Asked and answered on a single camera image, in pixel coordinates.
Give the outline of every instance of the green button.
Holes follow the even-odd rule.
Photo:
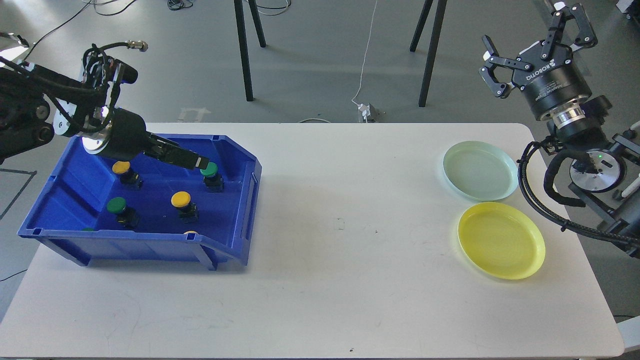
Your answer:
[[[200,169],[200,173],[203,176],[211,177],[211,176],[216,175],[218,173],[218,166],[216,165],[216,163],[213,163],[213,162],[210,161],[209,164],[207,165],[206,169],[204,169],[204,170]]]
[[[107,203],[107,211],[112,214],[121,214],[127,207],[127,201],[121,197],[114,197]]]

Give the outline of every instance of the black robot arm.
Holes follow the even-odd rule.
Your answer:
[[[635,191],[638,186],[616,191],[612,201],[617,206],[609,206],[594,196],[620,185],[627,174],[626,161],[640,164],[640,146],[634,142],[637,133],[630,129],[614,136],[612,142],[604,135],[602,124],[611,103],[603,95],[590,99],[591,89],[573,62],[575,51],[595,46],[598,39],[581,4],[556,3],[554,8],[546,37],[520,51],[515,59],[500,57],[491,38],[483,36],[486,52],[479,73],[495,97],[506,98],[512,89],[519,89],[534,118],[547,122],[550,136],[529,144],[518,161],[520,189],[528,203],[545,218],[561,225],[562,230],[612,242],[630,256],[638,257],[640,192]],[[569,20],[576,21],[578,34],[570,44],[563,44]],[[509,83],[495,77],[497,67],[513,71]],[[589,206],[602,218],[597,229],[560,217],[533,194],[526,169],[538,149],[555,156],[545,173],[543,185],[547,195],[563,205]],[[553,188],[560,164],[566,158],[573,159],[568,189],[577,198],[562,196]]]
[[[5,158],[45,145],[53,134],[83,137],[87,152],[129,161],[143,153],[180,167],[206,168],[209,160],[146,130],[137,114],[116,107],[121,84],[133,84],[138,72],[106,50],[126,46],[147,50],[145,42],[119,42],[97,47],[83,56],[80,80],[39,65],[0,57],[0,163]],[[46,120],[47,97],[58,110]]]

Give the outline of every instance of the light green plate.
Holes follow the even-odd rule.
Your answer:
[[[442,162],[447,181],[464,196],[476,201],[495,201],[518,187],[518,169],[500,148],[486,142],[453,145]]]

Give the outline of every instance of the yellow button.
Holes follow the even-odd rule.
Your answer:
[[[184,208],[191,202],[191,195],[188,192],[177,192],[171,197],[171,205],[176,208]]]
[[[131,163],[128,161],[116,161],[111,167],[114,173],[120,175],[126,173],[131,168]]]

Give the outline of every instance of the floor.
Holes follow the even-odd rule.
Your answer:
[[[257,2],[279,7],[285,0]],[[129,0],[118,0],[97,6],[97,11],[113,13],[127,4]],[[253,102],[244,98],[232,1],[194,0],[193,4],[173,12],[162,1],[138,0],[109,17],[89,6],[39,43],[29,60],[75,78],[82,53],[91,43],[145,40],[149,44],[145,53],[114,49],[109,54],[138,70],[137,82],[123,86],[118,105],[147,122],[299,122],[311,118],[356,122],[358,112],[351,99],[362,80],[355,101],[379,109],[382,122],[519,122],[538,139],[547,134],[518,92],[508,99],[496,99],[477,74],[483,64],[483,34],[493,38],[501,55],[512,58],[546,35],[548,13],[543,0],[450,1],[425,108],[419,108],[417,102],[433,15],[418,51],[408,51],[422,1],[292,0],[285,13],[261,17],[268,44],[264,49],[258,45],[245,3]],[[611,136],[640,120],[640,29],[618,11],[613,0],[583,0],[582,4],[599,43],[577,53],[575,61],[593,94],[606,95],[614,105],[604,125]],[[0,30],[19,33],[33,43],[83,6],[77,0],[4,0],[0,2]],[[575,33],[574,27],[567,29]],[[0,40],[0,48],[8,45]],[[506,73],[500,75],[506,79]],[[425,134],[425,141],[430,136],[446,134]],[[23,173],[0,172],[3,189],[9,189],[0,196],[0,211],[10,205],[0,217],[0,279],[29,266],[37,243],[15,233],[65,140],[56,138],[44,149],[10,158],[1,167]],[[636,168],[629,171],[635,174]],[[569,213],[583,224],[598,223],[589,210],[569,209]],[[626,257],[611,244],[581,240],[612,314],[640,315],[640,261]],[[21,279],[19,274],[0,282],[0,319]],[[640,359],[640,354],[621,358]]]

